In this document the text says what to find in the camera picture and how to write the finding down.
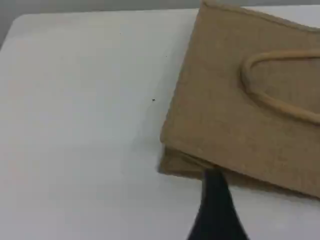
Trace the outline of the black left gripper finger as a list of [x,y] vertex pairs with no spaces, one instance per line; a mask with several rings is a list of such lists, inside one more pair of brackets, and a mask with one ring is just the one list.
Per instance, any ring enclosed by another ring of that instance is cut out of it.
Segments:
[[204,172],[201,203],[188,239],[249,239],[236,212],[229,185],[218,169]]

